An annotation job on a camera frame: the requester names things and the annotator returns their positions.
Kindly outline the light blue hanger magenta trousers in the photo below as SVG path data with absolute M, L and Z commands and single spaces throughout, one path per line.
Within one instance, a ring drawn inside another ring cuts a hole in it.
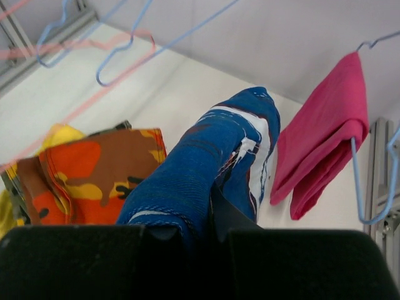
M 360 186 L 360 173 L 358 168 L 358 157 L 357 157 L 357 149 L 356 149 L 356 140 L 355 137 L 351 138 L 351 153 L 352 153 L 352 165 L 354 169 L 354 182 L 355 182 L 355 190 L 356 190 L 356 201 L 357 201 L 357 213 L 359 221 L 363 225 L 373 225 L 382 221 L 390 212 L 393 203 L 394 197 L 396 195 L 396 182 L 398 178 L 398 169 L 399 169 L 399 155 L 395 151 L 395 143 L 399 137 L 399 127 L 396 129 L 392 138 L 387 142 L 386 151 L 389 153 L 392 159 L 392 169 L 391 169 L 391 178 L 389 182 L 389 190 L 387 194 L 386 204 L 383 210 L 372 219 L 365 218 L 364 211 L 364 200 L 361 196 L 361 186 Z

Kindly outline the orange camouflage trousers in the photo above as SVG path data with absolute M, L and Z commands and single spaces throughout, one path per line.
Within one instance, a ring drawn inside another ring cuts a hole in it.
M 108 225 L 165 158 L 159 128 L 120 129 L 22 159 L 17 175 L 33 225 Z

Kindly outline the grey yellow camouflage trousers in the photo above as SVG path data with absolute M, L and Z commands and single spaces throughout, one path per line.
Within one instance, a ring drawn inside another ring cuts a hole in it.
M 67 125 L 56 124 L 53 132 L 49 134 L 43 144 L 39 153 L 46 148 L 57 146 L 59 144 L 68 143 L 77 139 L 85 138 L 86 135 L 82 132 Z M 14 219 L 17 221 L 18 226 L 30 224 L 28 209 L 24 200 L 24 194 L 17 175 L 17 165 L 14 164 L 1 173 L 1 178 L 5 184 L 6 191 L 9 193 L 11 204 L 13 207 Z

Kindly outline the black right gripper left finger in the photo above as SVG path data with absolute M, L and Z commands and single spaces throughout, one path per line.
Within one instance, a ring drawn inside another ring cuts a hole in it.
M 190 283 L 171 227 L 26 226 L 1 240 L 2 299 L 183 299 Z

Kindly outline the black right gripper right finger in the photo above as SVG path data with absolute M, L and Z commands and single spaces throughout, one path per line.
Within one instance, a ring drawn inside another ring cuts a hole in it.
M 394 299 L 383 256 L 363 232 L 263 229 L 213 186 L 214 299 Z

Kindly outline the blue white patterned trousers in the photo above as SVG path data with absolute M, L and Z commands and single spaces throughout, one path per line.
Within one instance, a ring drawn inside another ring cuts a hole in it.
M 279 112 L 264 87 L 213 106 L 133 189 L 117 223 L 176 226 L 185 245 L 195 248 L 206 240 L 213 186 L 255 221 L 280 129 Z

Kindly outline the pink wire hanger blue trousers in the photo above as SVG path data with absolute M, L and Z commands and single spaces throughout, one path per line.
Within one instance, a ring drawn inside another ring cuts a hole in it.
M 124 81 L 155 53 L 156 43 L 150 31 L 136 29 L 132 32 L 121 31 L 106 42 L 85 38 L 75 47 L 77 51 L 80 49 L 108 51 L 116 49 L 129 38 L 140 41 L 148 38 L 151 47 L 145 55 L 105 86 L 94 81 L 90 84 L 83 81 L 84 61 L 73 60 L 56 66 L 49 79 L 45 79 L 42 75 L 31 87 L 21 82 L 13 89 L 15 92 L 18 88 L 22 88 L 25 93 L 21 97 L 11 99 L 17 108 L 22 109 L 24 113 L 22 117 L 16 118 L 11 108 L 6 107 L 5 97 L 1 98 L 1 150 L 10 151 L 16 144 L 25 147 L 19 152 L 10 152 L 8 155 L 1 153 L 1 171 L 38 150 L 46 136 L 56 130 L 51 127 L 53 124 L 69 124 Z

